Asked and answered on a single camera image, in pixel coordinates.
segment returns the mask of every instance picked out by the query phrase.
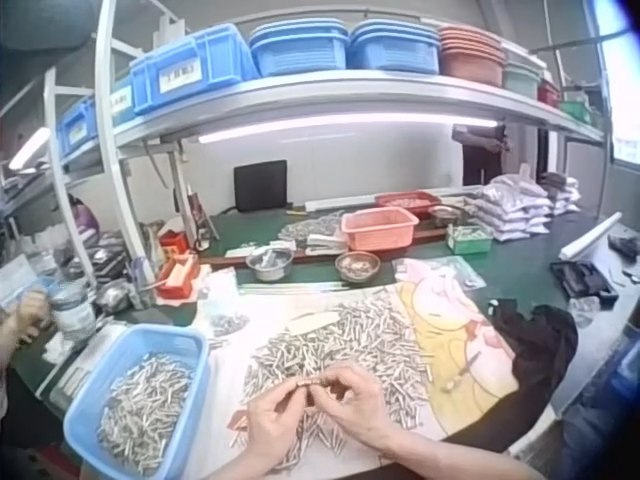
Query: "pile of metal pins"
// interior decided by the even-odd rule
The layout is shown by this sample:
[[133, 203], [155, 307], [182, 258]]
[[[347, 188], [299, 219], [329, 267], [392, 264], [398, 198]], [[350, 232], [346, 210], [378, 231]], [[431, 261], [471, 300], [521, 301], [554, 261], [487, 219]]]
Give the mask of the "pile of metal pins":
[[[392, 420], [416, 428], [427, 401], [427, 367], [411, 324], [386, 291], [331, 311], [340, 320], [302, 335], [279, 334], [256, 352], [245, 377], [245, 403], [286, 378], [313, 377], [336, 362], [353, 361], [380, 380]], [[307, 410], [296, 443], [276, 470], [295, 467], [316, 438], [336, 455], [342, 452], [342, 431], [325, 420], [324, 414]], [[232, 445], [246, 444], [245, 436], [238, 434]]]
[[332, 237], [340, 227], [343, 213], [344, 211], [341, 210], [319, 218], [310, 218], [308, 220], [302, 220], [301, 222], [290, 223], [280, 230], [278, 238], [281, 240], [305, 242], [307, 237], [312, 233]]
[[192, 373], [167, 355], [147, 354], [111, 386], [98, 440], [142, 476], [160, 467], [182, 413]]

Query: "fluorescent light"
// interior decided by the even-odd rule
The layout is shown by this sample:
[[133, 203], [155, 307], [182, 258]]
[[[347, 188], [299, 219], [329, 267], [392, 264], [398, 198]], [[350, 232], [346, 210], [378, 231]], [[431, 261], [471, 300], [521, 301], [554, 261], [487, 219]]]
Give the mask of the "fluorescent light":
[[49, 140], [51, 132], [46, 127], [40, 127], [36, 133], [31, 135], [31, 138], [22, 146], [20, 151], [16, 153], [15, 157], [9, 163], [11, 170], [20, 170], [24, 165], [33, 157], [40, 147], [42, 147], [47, 140]]
[[458, 117], [455, 115], [439, 115], [433, 113], [344, 113], [339, 115], [323, 115], [318, 117], [294, 118], [275, 122], [258, 123], [246, 127], [231, 128], [220, 132], [202, 135], [200, 143], [219, 142], [231, 138], [246, 137], [258, 133], [276, 132], [294, 128], [320, 127], [325, 125], [344, 125], [354, 123], [444, 123], [469, 125], [474, 127], [495, 127], [495, 120], [481, 118]]

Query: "shelf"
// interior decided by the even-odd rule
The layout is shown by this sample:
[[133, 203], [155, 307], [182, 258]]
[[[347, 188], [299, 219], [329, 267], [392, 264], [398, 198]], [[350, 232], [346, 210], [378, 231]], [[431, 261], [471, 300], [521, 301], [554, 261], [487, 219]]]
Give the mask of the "shelf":
[[[183, 138], [253, 123], [309, 115], [403, 112], [473, 116], [523, 123], [560, 131], [571, 138], [600, 142], [599, 130], [574, 120], [564, 112], [500, 88], [439, 75], [344, 70], [308, 73], [246, 82], [169, 105], [119, 125], [118, 147], [139, 145], [160, 138]], [[92, 140], [63, 160], [80, 169], [101, 168], [98, 140]], [[29, 186], [14, 200], [18, 206], [42, 195], [51, 185], [50, 175]]]

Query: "green box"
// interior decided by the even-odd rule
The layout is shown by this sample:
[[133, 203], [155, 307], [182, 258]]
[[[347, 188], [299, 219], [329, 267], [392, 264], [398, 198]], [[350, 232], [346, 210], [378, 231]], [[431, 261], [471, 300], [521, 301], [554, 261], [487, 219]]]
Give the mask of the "green box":
[[456, 255], [487, 253], [491, 251], [493, 236], [478, 225], [447, 227], [447, 245]]

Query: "small metal bowl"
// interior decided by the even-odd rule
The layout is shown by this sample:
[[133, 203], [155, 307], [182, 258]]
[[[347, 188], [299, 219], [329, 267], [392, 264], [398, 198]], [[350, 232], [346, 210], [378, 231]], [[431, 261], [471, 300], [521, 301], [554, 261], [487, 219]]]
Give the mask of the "small metal bowl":
[[349, 283], [366, 283], [380, 271], [380, 259], [369, 252], [347, 252], [336, 258], [340, 278]]
[[288, 248], [258, 247], [247, 257], [247, 266], [261, 282], [277, 282], [291, 271], [293, 251]]

